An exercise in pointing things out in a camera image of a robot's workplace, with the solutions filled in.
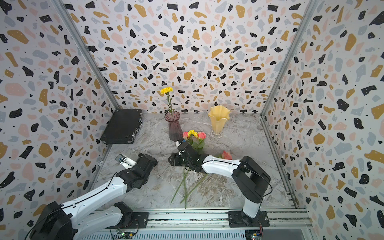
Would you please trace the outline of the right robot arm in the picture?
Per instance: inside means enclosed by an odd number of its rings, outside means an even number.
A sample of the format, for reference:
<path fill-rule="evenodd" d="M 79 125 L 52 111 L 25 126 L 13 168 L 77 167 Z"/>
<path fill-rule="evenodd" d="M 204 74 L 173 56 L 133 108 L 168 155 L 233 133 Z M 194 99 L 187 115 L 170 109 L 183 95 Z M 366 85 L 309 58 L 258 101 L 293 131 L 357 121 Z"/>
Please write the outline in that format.
<path fill-rule="evenodd" d="M 196 173 L 216 174 L 235 181 L 245 197 L 242 212 L 249 219 L 258 215 L 263 198 L 271 189 L 271 177 L 252 158 L 226 160 L 209 154 L 199 154 L 188 142 L 178 145 L 178 152 L 168 158 L 173 167 L 184 167 Z"/>

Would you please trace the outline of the pink rose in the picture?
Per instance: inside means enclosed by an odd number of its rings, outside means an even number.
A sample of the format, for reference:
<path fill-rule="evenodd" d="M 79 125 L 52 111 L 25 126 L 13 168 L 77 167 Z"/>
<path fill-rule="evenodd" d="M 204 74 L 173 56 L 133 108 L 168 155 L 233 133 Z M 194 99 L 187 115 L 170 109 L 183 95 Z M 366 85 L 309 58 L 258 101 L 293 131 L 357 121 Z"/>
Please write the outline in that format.
<path fill-rule="evenodd" d="M 190 134 L 188 132 L 183 132 L 183 139 L 187 141 L 189 140 L 189 138 L 190 138 Z"/>
<path fill-rule="evenodd" d="M 187 143 L 189 143 L 193 150 L 196 150 L 198 154 L 203 153 L 203 148 L 205 146 L 205 139 L 207 137 L 206 133 L 204 132 L 196 132 L 195 130 L 189 130 L 188 133 L 190 134 L 189 140 L 185 140 Z M 192 171 L 192 168 L 190 165 L 185 167 L 183 170 L 183 188 L 185 185 L 187 185 L 187 178 L 189 175 L 189 172 Z"/>
<path fill-rule="evenodd" d="M 223 151 L 221 155 L 217 155 L 216 157 L 220 159 L 225 159 L 225 160 L 233 159 L 231 153 L 226 151 Z M 184 199 L 181 201 L 181 203 L 185 202 L 185 208 L 187 207 L 188 198 L 190 197 L 190 195 L 195 191 L 195 189 L 197 189 L 206 180 L 206 178 L 207 178 L 207 175 L 204 175 L 202 178 L 200 178 L 190 191 L 188 191 L 187 185 L 184 186 L 185 196 L 184 196 Z"/>

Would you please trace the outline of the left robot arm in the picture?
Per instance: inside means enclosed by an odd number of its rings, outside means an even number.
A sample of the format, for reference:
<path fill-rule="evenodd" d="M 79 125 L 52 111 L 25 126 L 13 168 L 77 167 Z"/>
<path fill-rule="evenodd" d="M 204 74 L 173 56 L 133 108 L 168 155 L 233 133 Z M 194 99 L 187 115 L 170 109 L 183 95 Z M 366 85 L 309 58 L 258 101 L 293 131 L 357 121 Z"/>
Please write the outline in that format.
<path fill-rule="evenodd" d="M 150 155 L 139 154 L 133 161 L 119 156 L 123 170 L 100 187 L 63 204 L 46 205 L 36 224 L 27 233 L 27 240 L 80 240 L 102 229 L 130 227 L 134 220 L 133 210 L 123 202 L 113 204 L 107 210 L 95 211 L 102 205 L 140 189 L 158 161 Z"/>

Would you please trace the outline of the yellow flower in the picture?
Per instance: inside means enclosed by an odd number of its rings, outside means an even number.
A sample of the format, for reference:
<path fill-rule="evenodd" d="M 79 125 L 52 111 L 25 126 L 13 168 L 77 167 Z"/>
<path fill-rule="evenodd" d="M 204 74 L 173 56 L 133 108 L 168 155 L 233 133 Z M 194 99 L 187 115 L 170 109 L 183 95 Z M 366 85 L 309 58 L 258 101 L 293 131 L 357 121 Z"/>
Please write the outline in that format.
<path fill-rule="evenodd" d="M 161 94 L 163 94 L 167 97 L 167 104 L 168 104 L 169 113 L 173 117 L 174 116 L 174 108 L 173 108 L 173 103 L 172 103 L 173 98 L 171 96 L 172 91 L 173 91 L 172 87 L 166 87 L 166 88 L 161 89 Z"/>
<path fill-rule="evenodd" d="M 179 192 L 181 186 L 184 188 L 184 198 L 180 203 L 185 204 L 185 208 L 188 205 L 188 198 L 197 189 L 206 179 L 206 176 L 200 178 L 195 186 L 188 190 L 187 187 L 187 178 L 189 172 L 201 173 L 201 163 L 199 160 L 200 155 L 204 153 L 205 139 L 207 135 L 204 132 L 196 132 L 195 130 L 189 130 L 188 132 L 184 132 L 183 136 L 180 140 L 177 141 L 177 146 L 179 147 L 181 144 L 186 143 L 186 149 L 179 150 L 178 153 L 173 153 L 168 158 L 168 162 L 172 167 L 183 167 L 183 179 L 179 184 L 171 203 L 173 203 L 177 193 Z"/>

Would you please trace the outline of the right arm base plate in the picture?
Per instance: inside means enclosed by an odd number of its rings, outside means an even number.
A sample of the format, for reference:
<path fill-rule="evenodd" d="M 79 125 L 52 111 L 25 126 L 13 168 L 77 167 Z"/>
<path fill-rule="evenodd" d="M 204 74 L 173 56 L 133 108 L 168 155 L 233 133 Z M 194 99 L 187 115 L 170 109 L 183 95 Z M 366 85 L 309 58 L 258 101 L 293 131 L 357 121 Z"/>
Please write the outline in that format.
<path fill-rule="evenodd" d="M 257 228 L 269 227 L 269 217 L 266 211 L 258 211 L 254 218 L 251 218 L 243 213 L 243 211 L 228 212 L 230 228 Z"/>

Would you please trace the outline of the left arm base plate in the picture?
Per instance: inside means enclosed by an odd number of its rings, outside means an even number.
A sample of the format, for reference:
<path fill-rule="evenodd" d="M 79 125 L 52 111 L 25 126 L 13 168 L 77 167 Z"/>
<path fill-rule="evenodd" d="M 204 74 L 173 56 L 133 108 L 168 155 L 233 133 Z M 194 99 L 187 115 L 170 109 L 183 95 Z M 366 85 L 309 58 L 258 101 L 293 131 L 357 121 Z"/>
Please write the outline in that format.
<path fill-rule="evenodd" d="M 133 212 L 131 214 L 123 215 L 120 222 L 107 229 L 145 229 L 149 220 L 148 212 Z"/>

